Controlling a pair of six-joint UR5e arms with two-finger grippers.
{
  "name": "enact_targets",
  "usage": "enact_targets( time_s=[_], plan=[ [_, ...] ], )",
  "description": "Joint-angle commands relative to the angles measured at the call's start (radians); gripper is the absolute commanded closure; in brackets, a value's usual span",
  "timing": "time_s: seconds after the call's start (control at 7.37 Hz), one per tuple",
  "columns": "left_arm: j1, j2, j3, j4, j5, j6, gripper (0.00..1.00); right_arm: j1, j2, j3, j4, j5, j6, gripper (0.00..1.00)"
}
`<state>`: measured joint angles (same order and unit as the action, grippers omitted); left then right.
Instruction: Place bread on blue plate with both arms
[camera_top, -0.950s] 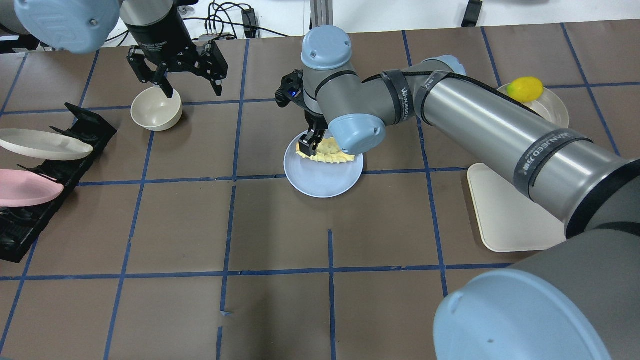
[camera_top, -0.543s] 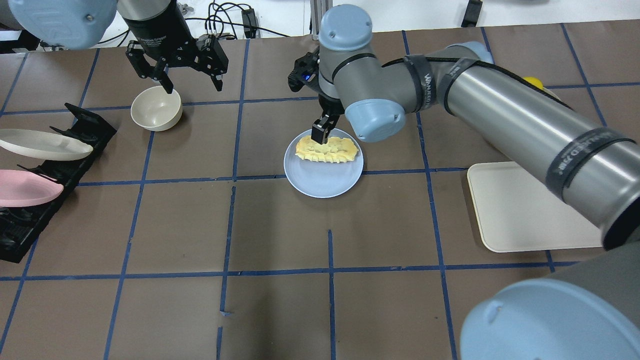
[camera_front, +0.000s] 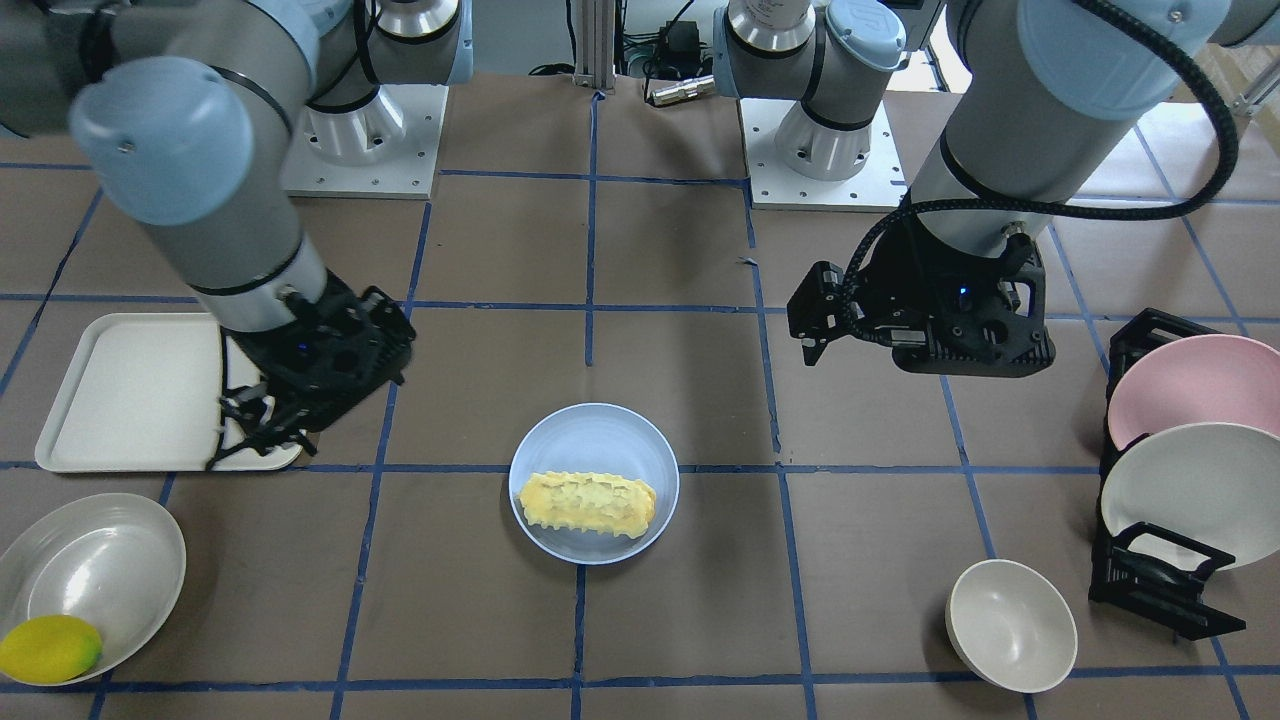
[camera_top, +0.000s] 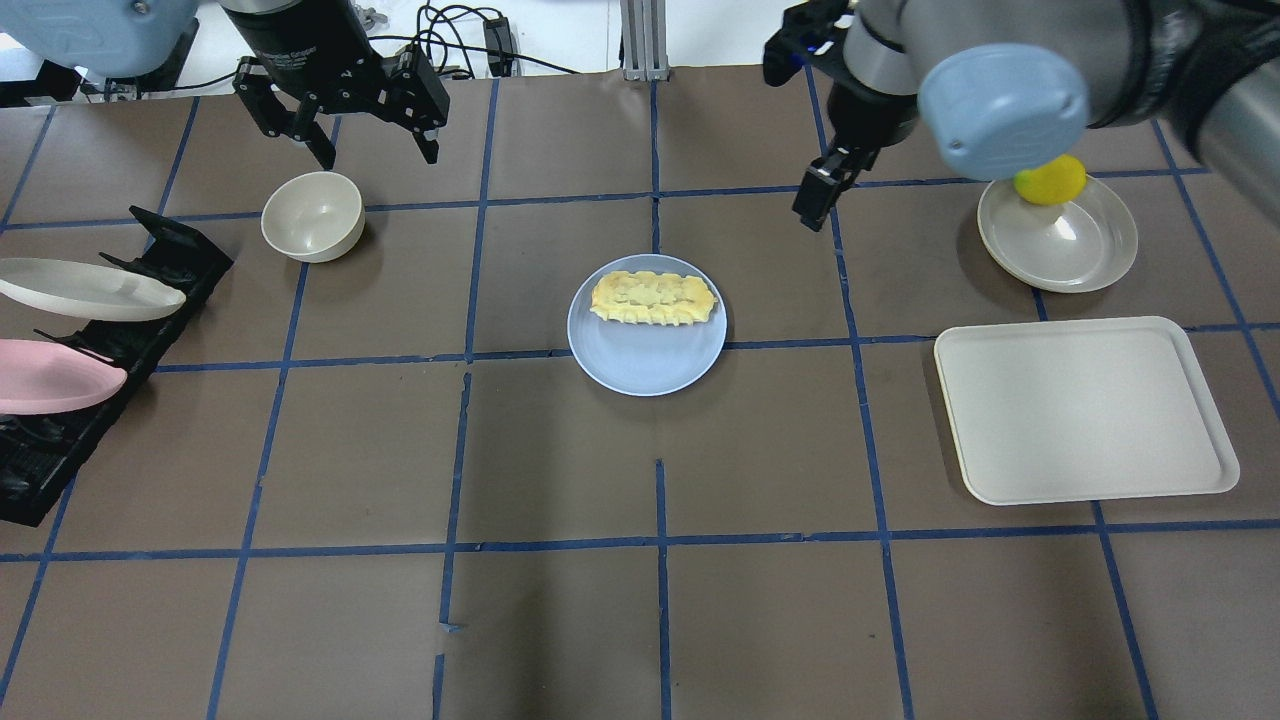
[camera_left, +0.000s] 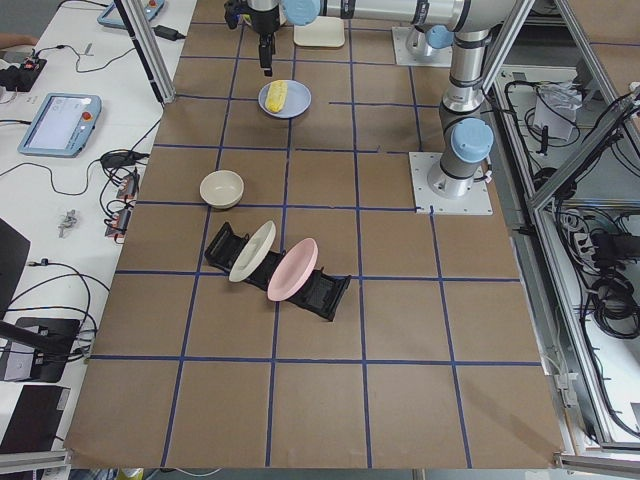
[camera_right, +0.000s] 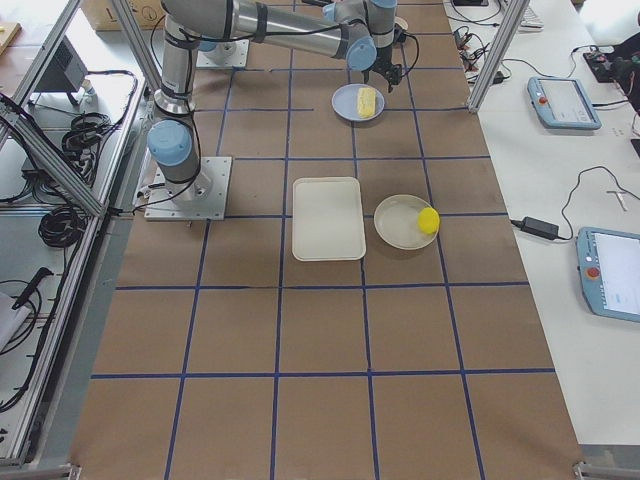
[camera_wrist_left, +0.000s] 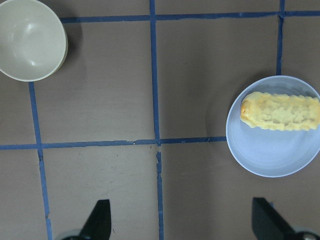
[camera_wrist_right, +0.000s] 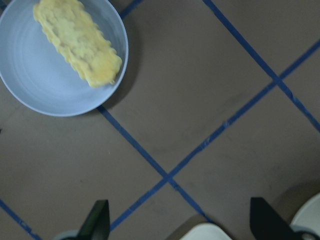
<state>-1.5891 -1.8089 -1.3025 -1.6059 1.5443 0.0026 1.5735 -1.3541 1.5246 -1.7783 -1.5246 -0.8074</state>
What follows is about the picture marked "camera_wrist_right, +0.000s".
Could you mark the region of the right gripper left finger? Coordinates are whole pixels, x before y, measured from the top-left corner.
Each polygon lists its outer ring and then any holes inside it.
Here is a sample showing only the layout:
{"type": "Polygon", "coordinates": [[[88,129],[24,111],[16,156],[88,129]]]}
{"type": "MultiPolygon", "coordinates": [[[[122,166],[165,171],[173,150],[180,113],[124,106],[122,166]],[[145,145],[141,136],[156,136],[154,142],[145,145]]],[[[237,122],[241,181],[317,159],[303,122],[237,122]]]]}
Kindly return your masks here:
{"type": "Polygon", "coordinates": [[[84,223],[77,240],[107,240],[110,235],[110,210],[108,200],[97,200],[84,223]]]}

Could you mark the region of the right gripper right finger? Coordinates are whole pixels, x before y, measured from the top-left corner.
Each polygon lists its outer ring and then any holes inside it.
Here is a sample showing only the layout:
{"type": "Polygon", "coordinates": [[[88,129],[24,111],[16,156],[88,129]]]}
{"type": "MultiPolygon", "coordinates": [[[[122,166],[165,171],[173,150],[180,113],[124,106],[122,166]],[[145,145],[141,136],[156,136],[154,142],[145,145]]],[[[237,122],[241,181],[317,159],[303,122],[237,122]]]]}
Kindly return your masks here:
{"type": "Polygon", "coordinates": [[[262,197],[250,199],[249,226],[256,240],[300,239],[300,236],[262,197]]]}

